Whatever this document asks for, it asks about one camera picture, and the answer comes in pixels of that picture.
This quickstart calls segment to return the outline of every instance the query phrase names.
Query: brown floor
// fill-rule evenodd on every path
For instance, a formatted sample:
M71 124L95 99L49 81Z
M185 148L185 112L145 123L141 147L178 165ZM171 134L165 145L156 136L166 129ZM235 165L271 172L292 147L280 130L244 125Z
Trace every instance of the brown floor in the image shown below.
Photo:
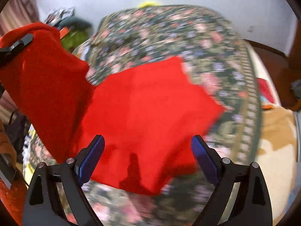
M301 79L301 70L292 71L288 67L287 60L282 56L258 47L253 48L267 68L278 92L282 106L284 108L293 107L297 103L297 100L290 90L290 84L294 80Z

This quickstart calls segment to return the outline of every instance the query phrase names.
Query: silver screw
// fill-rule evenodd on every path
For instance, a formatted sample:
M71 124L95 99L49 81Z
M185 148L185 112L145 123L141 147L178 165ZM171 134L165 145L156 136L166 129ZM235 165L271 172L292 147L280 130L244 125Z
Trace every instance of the silver screw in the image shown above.
M66 160L67 164L72 164L74 162L74 159L73 158L68 158Z
M45 165L44 162L40 162L40 163L38 164L38 168L42 168L44 165Z
M253 162L253 163L252 163L252 167L254 167L254 168L258 168L258 167L259 167L259 165L258 165L258 163L257 163L257 162Z
M230 161L230 159L229 158L223 158L222 159L222 161L223 161L223 163L225 163L225 164L229 164L231 161Z

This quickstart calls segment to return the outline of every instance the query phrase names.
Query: bed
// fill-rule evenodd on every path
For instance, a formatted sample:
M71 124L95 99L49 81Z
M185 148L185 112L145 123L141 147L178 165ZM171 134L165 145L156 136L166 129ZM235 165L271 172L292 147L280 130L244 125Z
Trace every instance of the bed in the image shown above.
M90 65L86 77L94 85L110 74L180 55L191 83L204 87L226 109L204 137L208 145L239 164L248 165L260 157L261 103L256 77L268 82L278 106L279 97L258 55L221 14L188 5L123 10L104 17L96 35L73 54ZM39 162L56 163L34 128L30 138L28 162L24 162L28 182ZM274 186L273 181L267 184ZM154 197L95 181L82 189L104 225L180 226L191 225L214 188L199 170L174 178ZM221 221L227 220L237 189L235 186ZM75 222L61 187L59 191L68 220ZM287 203L288 196L281 202Z

